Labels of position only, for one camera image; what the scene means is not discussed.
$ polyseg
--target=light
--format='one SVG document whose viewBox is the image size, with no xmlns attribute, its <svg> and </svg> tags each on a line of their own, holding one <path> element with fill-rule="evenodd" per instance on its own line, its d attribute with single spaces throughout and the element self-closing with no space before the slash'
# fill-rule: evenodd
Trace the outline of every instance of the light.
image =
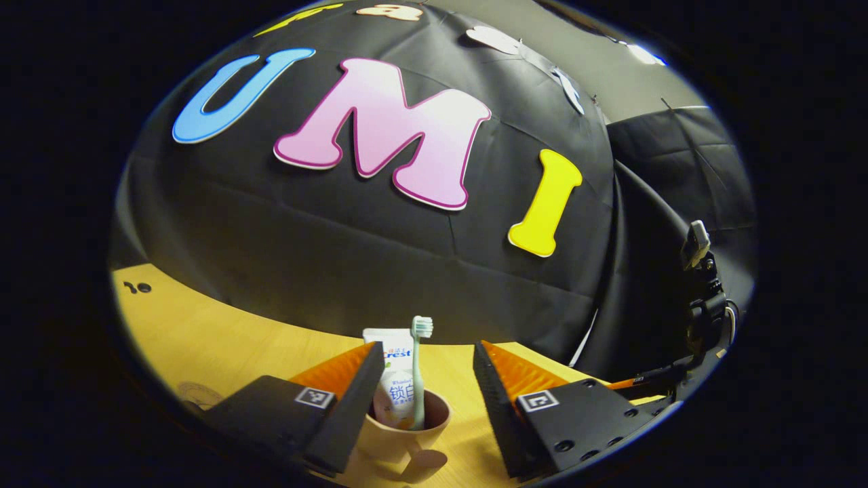
<svg viewBox="0 0 868 488">
<path fill-rule="evenodd" d="M 660 64 L 660 66 L 666 66 L 666 63 L 664 63 L 662 59 L 635 44 L 627 44 L 627 49 L 630 49 L 633 56 L 636 56 L 636 59 L 645 64 Z"/>
</svg>

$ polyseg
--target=wooden table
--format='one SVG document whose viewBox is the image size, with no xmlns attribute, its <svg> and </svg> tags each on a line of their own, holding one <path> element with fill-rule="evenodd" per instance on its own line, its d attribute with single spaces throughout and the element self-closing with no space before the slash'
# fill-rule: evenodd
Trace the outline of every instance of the wooden table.
<svg viewBox="0 0 868 488">
<path fill-rule="evenodd" d="M 182 383 L 195 383 L 225 398 L 264 374 L 288 379 L 363 343 L 360 337 L 291 326 L 230 307 L 182 285 L 151 264 L 117 270 L 114 279 L 119 307 L 141 354 L 155 375 L 179 396 Z M 124 281 L 147 283 L 151 291 L 132 293 L 123 286 Z M 590 378 L 516 342 L 498 345 L 568 381 Z M 453 417 L 433 446 L 449 457 L 449 463 L 419 485 L 519 486 L 507 477 L 491 430 L 473 374 L 473 346 L 423 343 L 420 353 L 426 388 L 446 398 Z M 404 465 L 374 462 L 354 451 L 337 481 L 353 487 L 402 487 L 406 483 L 395 478 Z"/>
</svg>

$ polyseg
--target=pink letter m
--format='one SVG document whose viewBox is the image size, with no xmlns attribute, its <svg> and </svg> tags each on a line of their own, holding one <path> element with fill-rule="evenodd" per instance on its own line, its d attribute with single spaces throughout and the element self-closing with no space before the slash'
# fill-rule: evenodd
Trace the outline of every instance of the pink letter m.
<svg viewBox="0 0 868 488">
<path fill-rule="evenodd" d="M 303 168 L 334 168 L 343 157 L 335 140 L 347 117 L 355 112 L 353 135 L 360 175 L 374 176 L 421 136 L 413 159 L 392 175 L 395 186 L 434 207 L 464 208 L 464 170 L 479 125 L 491 118 L 488 107 L 456 89 L 407 107 L 397 66 L 353 58 L 340 67 L 344 75 L 301 129 L 274 143 L 274 155 Z"/>
</svg>

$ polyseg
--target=cup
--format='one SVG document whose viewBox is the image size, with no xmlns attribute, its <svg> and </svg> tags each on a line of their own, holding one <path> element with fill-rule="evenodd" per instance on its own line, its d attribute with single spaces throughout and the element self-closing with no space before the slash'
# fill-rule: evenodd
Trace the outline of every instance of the cup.
<svg viewBox="0 0 868 488">
<path fill-rule="evenodd" d="M 440 451 L 429 449 L 443 433 L 452 409 L 442 397 L 424 391 L 425 423 L 421 431 L 395 429 L 377 422 L 371 409 L 358 433 L 356 448 L 365 455 L 387 463 L 400 463 L 409 454 L 410 462 L 401 475 L 407 483 L 419 483 L 442 468 L 448 460 Z"/>
</svg>

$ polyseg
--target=toothbrush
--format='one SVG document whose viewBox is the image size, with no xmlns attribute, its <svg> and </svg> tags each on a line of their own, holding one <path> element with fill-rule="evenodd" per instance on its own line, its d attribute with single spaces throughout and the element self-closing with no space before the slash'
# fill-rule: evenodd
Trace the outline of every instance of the toothbrush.
<svg viewBox="0 0 868 488">
<path fill-rule="evenodd" d="M 431 317 L 413 317 L 410 335 L 413 336 L 413 431 L 421 431 L 425 426 L 425 387 L 419 373 L 419 339 L 430 338 L 434 332 Z"/>
</svg>

